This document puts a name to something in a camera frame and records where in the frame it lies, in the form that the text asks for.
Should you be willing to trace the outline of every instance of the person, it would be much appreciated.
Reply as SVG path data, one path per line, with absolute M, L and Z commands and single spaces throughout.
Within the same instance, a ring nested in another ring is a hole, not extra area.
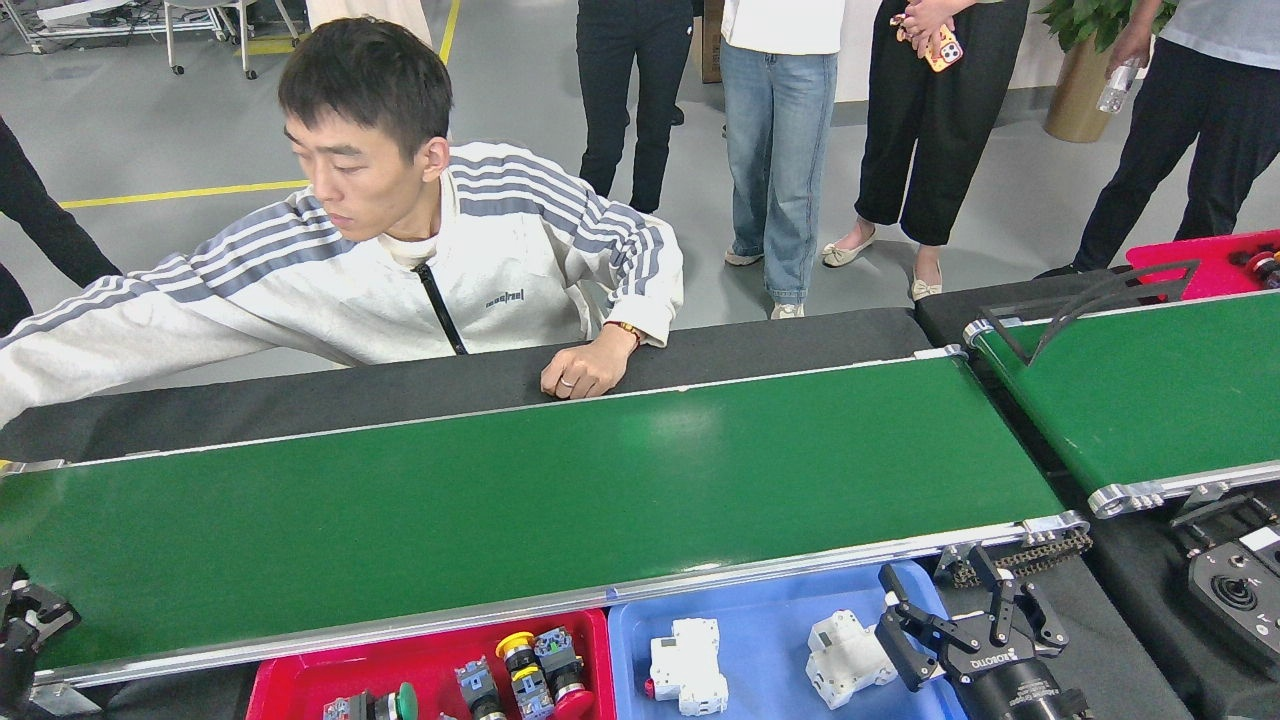
M 876 227 L 914 240 L 911 300 L 942 292 L 942 247 L 996 126 L 1027 26 L 1028 0 L 883 0 L 872 31 L 867 145 L 854 227 L 822 250 L 829 268 L 852 263 Z M 910 42 L 899 42 L 895 15 Z M 964 55 L 934 72 L 942 27 Z
M 87 287 L 104 275 L 120 270 L 93 242 L 76 218 L 63 210 L 36 173 L 18 137 L 0 117 L 0 213 L 4 213 L 35 241 L 46 258 L 72 282 Z M 29 316 L 31 301 L 13 274 L 0 265 L 0 336 Z
M 311 182 L 188 256 L 109 278 L 0 341 L 0 424 L 33 405 L 284 346 L 343 365 L 582 341 L 539 378 L 593 397 L 684 297 L 669 225 L 511 145 L 451 147 L 440 59 L 401 26 L 325 23 L 289 58 L 284 135 Z
M 721 26 L 730 265 L 764 259 L 771 319 L 804 316 L 809 295 L 845 0 L 726 0 Z
M 1156 38 L 1160 0 L 1137 0 L 1107 76 L 1151 65 L 1133 101 L 1120 164 L 1102 188 L 1075 258 L 1038 277 L 1111 264 L 1156 187 L 1196 142 L 1187 208 L 1174 240 L 1230 234 L 1253 181 L 1280 151 L 1280 15 L 1267 0 L 1181 0 Z
M 676 91 L 694 32 L 687 0 L 579 0 L 577 78 L 586 111 L 586 150 L 579 174 L 609 195 L 622 160 L 632 63 L 640 72 L 631 206 L 658 209 L 671 127 L 684 122 Z

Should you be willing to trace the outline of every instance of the red tray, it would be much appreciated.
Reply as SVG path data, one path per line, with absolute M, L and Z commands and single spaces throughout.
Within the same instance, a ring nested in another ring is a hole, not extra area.
M 1228 261 L 1233 252 L 1248 252 L 1252 256 L 1260 245 L 1272 245 L 1280 249 L 1280 229 L 1144 245 L 1130 249 L 1124 256 L 1135 269 L 1193 258 L 1199 259 L 1199 268 L 1196 269 L 1192 282 L 1183 291 L 1183 300 L 1194 300 L 1261 290 L 1262 283 L 1258 278 L 1253 277 L 1245 268 Z M 1140 279 L 1144 283 L 1156 283 L 1179 277 L 1181 277 L 1181 270 L 1169 270 L 1152 273 Z
M 440 711 L 458 720 L 471 720 L 453 669 L 481 655 L 489 660 L 503 711 L 507 717 L 518 720 L 511 678 L 494 656 L 494 647 L 512 633 L 539 634 L 559 625 L 572 635 L 573 650 L 586 665 L 588 689 L 595 693 L 595 705 L 584 719 L 616 720 L 608 624 L 599 610 L 268 660 L 253 680 L 246 720 L 320 720 L 324 706 L 338 697 L 366 689 L 385 694 L 404 682 L 413 684 L 421 720 L 436 720 Z

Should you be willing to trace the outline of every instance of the jacket zipper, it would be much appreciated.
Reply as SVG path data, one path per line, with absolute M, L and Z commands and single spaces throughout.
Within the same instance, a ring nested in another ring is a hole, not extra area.
M 426 296 L 431 301 L 431 309 L 435 310 L 435 318 L 440 320 L 440 327 L 444 328 L 444 334 L 449 338 L 453 351 L 458 355 L 466 355 L 467 347 L 462 345 L 462 336 L 458 334 L 458 328 L 453 324 L 453 318 L 449 316 L 449 309 L 444 306 L 444 296 L 440 295 L 440 288 L 435 284 L 435 275 L 431 274 L 431 268 L 424 261 L 413 268 L 413 273 L 422 281 Z

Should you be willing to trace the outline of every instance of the light blue shirt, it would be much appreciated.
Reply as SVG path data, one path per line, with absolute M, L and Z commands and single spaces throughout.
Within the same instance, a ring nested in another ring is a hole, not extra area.
M 1280 3 L 1180 0 L 1160 37 L 1212 58 L 1280 70 Z

